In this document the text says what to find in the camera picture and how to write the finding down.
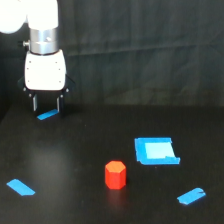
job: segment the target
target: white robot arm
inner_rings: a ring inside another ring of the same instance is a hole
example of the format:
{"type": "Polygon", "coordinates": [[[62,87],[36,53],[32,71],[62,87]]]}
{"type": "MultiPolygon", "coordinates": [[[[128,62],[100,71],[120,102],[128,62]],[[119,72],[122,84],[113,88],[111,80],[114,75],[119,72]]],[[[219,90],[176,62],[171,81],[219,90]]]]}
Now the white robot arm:
{"type": "MultiPolygon", "coordinates": [[[[15,33],[24,23],[28,23],[30,29],[30,40],[23,42],[28,48],[24,88],[31,91],[63,90],[66,65],[58,44],[57,0],[0,0],[0,32],[15,33]]],[[[35,111],[36,94],[32,97],[35,111]]]]}

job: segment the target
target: red hexagonal block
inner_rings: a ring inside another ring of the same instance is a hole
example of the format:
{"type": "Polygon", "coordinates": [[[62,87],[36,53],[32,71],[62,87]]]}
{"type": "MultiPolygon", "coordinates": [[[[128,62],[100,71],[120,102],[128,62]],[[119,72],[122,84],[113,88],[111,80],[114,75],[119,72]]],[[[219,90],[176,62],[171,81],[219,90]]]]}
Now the red hexagonal block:
{"type": "Polygon", "coordinates": [[[126,167],[120,161],[111,161],[105,166],[105,182],[110,189],[119,190],[126,185],[126,167]]]}

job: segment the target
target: blue paper square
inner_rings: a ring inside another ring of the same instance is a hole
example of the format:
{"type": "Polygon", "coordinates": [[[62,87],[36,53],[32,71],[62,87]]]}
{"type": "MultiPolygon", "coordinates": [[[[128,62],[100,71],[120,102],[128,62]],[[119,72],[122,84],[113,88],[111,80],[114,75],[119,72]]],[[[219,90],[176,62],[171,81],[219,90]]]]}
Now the blue paper square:
{"type": "Polygon", "coordinates": [[[179,164],[171,145],[171,138],[137,138],[135,150],[137,161],[143,165],[179,164]]]}

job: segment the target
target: black tabletop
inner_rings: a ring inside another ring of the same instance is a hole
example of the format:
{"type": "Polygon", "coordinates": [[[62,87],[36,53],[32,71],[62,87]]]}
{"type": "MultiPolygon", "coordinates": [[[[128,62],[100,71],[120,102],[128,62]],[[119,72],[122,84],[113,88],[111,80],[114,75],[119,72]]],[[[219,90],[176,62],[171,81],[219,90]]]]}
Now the black tabletop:
{"type": "Polygon", "coordinates": [[[223,223],[223,150],[224,109],[67,106],[40,121],[13,105],[0,124],[0,223],[223,223]],[[140,164],[138,137],[170,137],[180,165],[140,164]],[[105,185],[111,160],[127,167],[122,190],[105,185]],[[20,196],[13,179],[36,193],[20,196]],[[206,197],[179,204],[196,187],[206,197]]]}

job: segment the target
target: blue tape strip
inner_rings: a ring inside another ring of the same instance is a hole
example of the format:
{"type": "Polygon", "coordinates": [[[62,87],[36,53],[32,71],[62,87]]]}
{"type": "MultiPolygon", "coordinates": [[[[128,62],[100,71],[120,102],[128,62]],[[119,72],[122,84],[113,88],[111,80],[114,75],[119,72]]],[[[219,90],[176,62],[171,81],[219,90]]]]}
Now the blue tape strip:
{"type": "Polygon", "coordinates": [[[140,162],[143,165],[175,165],[180,164],[180,158],[166,157],[164,159],[142,159],[140,162]]]}
{"type": "Polygon", "coordinates": [[[148,159],[145,143],[172,143],[171,138],[137,138],[135,139],[135,150],[137,161],[143,165],[171,165],[180,164],[180,158],[165,157],[158,159],[148,159]]]}
{"type": "Polygon", "coordinates": [[[46,118],[48,118],[48,117],[51,117],[51,116],[53,116],[53,115],[55,115],[55,114],[58,114],[58,110],[57,110],[57,109],[54,109],[54,110],[51,110],[51,111],[49,111],[49,112],[47,112],[47,113],[41,114],[41,115],[39,115],[37,118],[38,118],[39,120],[44,120],[44,119],[46,119],[46,118]]]}
{"type": "Polygon", "coordinates": [[[7,185],[12,188],[14,191],[16,191],[21,196],[25,195],[34,195],[35,191],[27,187],[25,184],[23,184],[21,181],[14,179],[7,183],[7,185]]]}
{"type": "Polygon", "coordinates": [[[192,191],[183,194],[182,196],[178,197],[177,199],[181,204],[189,205],[190,203],[204,197],[206,194],[201,188],[195,188],[192,191]]]}
{"type": "Polygon", "coordinates": [[[162,142],[172,143],[171,138],[137,138],[137,139],[144,143],[162,143],[162,142]]]}

